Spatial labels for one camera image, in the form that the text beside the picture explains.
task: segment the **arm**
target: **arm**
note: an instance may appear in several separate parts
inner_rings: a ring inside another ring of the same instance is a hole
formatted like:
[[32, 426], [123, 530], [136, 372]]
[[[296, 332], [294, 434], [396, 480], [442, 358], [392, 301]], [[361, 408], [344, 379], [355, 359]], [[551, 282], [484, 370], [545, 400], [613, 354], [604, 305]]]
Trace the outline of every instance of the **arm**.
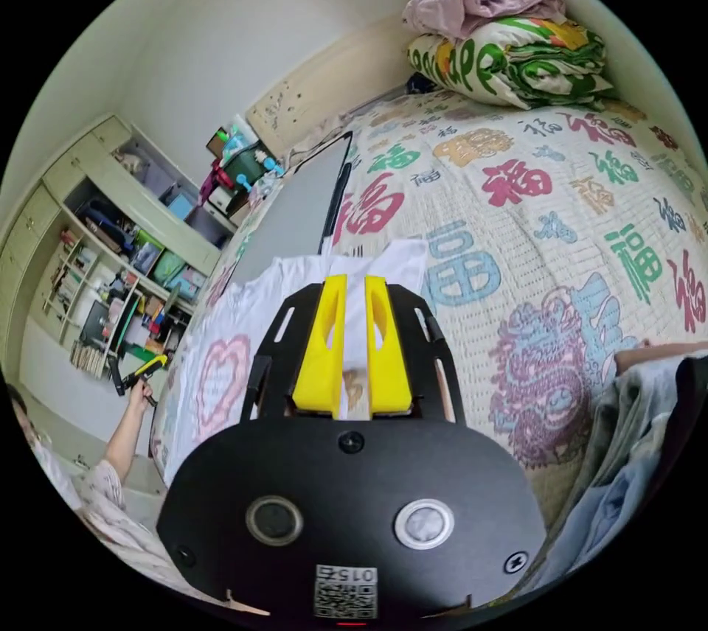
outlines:
[[643, 349], [630, 349], [629, 351], [618, 351], [614, 355], [614, 362], [617, 364], [617, 375], [621, 375], [628, 368], [638, 363], [659, 358], [671, 358], [672, 356], [688, 356], [690, 353], [708, 349], [708, 341], [699, 341], [696, 344], [664, 344], [662, 346], [646, 346]]
[[121, 484], [125, 482], [133, 464], [135, 447], [142, 427], [142, 418], [148, 408], [147, 398], [152, 395], [152, 388], [139, 380], [131, 390], [128, 407], [105, 449], [104, 459], [116, 470]]

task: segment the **wooden headboard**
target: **wooden headboard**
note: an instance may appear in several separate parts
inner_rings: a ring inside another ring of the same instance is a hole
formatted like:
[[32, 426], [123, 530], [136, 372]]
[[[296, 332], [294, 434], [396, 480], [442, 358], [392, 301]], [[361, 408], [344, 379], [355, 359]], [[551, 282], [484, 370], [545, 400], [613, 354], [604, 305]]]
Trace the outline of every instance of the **wooden headboard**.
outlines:
[[414, 37], [398, 14], [349, 34], [288, 74], [246, 118], [282, 158], [326, 118], [402, 86], [413, 73], [406, 47]]

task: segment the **green container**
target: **green container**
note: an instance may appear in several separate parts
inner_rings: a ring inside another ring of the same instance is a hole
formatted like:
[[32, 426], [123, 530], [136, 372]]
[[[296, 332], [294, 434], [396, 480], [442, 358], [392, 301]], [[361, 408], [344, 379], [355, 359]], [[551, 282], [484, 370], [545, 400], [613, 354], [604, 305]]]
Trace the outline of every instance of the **green container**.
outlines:
[[244, 150], [237, 154], [223, 170], [234, 184], [236, 184], [236, 177], [243, 174], [251, 186], [266, 173], [262, 164], [256, 161], [255, 149]]

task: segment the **person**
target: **person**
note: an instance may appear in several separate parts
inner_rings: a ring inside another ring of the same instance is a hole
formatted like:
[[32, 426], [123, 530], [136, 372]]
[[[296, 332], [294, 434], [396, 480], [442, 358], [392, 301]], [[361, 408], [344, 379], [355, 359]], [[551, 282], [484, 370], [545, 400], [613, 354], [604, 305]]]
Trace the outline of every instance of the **person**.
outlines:
[[139, 380], [101, 461], [74, 485], [52, 452], [42, 442], [17, 389], [7, 384], [13, 409], [27, 444], [64, 501], [91, 532], [123, 562], [155, 582], [175, 591], [238, 611], [267, 614], [233, 600], [219, 601], [189, 585], [177, 570], [159, 538], [125, 512], [123, 484], [135, 456], [142, 420], [152, 389]]

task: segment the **silver button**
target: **silver button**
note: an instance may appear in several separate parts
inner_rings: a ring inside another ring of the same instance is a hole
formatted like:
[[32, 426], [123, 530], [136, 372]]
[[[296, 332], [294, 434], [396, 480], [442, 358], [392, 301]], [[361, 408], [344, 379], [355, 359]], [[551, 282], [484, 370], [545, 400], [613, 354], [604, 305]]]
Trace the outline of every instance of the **silver button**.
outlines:
[[264, 545], [282, 547], [300, 535], [302, 514], [287, 498], [263, 496], [246, 511], [246, 527]]
[[430, 550], [442, 545], [450, 537], [453, 527], [454, 516], [444, 503], [421, 498], [399, 511], [394, 532], [407, 548]]

